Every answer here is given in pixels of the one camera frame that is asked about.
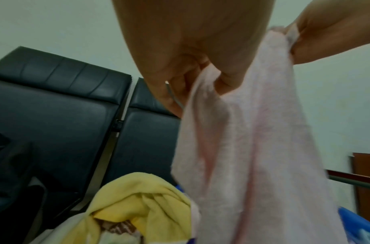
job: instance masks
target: pink towel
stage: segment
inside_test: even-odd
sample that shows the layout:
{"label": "pink towel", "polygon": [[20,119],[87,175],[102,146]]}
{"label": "pink towel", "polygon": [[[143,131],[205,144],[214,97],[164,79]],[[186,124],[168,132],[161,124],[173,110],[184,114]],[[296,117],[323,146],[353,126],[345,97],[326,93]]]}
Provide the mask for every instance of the pink towel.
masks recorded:
{"label": "pink towel", "polygon": [[198,243],[348,243],[296,94],[297,37],[269,31],[234,92],[215,93],[212,65],[192,89],[172,174],[200,207]]}

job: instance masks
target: yellow cloth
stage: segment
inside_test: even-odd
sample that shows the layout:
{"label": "yellow cloth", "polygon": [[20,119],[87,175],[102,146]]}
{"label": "yellow cloth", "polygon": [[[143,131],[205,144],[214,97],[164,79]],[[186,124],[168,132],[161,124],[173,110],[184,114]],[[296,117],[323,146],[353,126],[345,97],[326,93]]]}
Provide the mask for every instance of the yellow cloth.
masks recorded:
{"label": "yellow cloth", "polygon": [[190,200],[164,179],[146,173],[128,174],[103,186],[63,244],[86,244],[86,239],[97,244],[101,230],[94,218],[129,219],[147,244],[187,241],[192,234]]}

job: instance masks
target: person's right hand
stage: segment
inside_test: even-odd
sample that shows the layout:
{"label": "person's right hand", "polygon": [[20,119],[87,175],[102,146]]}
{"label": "person's right hand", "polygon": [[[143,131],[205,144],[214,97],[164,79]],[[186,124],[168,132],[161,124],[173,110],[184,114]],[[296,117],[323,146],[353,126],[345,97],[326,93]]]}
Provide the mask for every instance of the person's right hand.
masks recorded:
{"label": "person's right hand", "polygon": [[370,0],[313,0],[293,23],[295,64],[329,57],[370,43]]}

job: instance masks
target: black chair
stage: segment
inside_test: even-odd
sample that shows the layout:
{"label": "black chair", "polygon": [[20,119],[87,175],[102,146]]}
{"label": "black chair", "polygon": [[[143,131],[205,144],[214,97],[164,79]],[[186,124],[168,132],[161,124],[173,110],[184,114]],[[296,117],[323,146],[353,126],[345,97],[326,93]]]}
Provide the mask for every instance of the black chair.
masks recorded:
{"label": "black chair", "polygon": [[102,185],[133,172],[154,174],[175,185],[170,170],[179,126],[180,120],[153,98],[140,78]]}
{"label": "black chair", "polygon": [[131,76],[25,47],[0,60],[0,133],[39,148],[49,223],[84,196]]}

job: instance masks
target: person's left hand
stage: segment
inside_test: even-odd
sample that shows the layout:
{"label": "person's left hand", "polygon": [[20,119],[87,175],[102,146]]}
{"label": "person's left hand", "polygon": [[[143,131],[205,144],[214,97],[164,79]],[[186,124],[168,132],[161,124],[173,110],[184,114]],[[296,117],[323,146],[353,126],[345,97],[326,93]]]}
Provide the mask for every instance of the person's left hand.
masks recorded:
{"label": "person's left hand", "polygon": [[274,0],[112,0],[123,36],[151,93],[181,117],[168,81],[185,105],[210,62],[219,94],[239,87],[265,33]]}

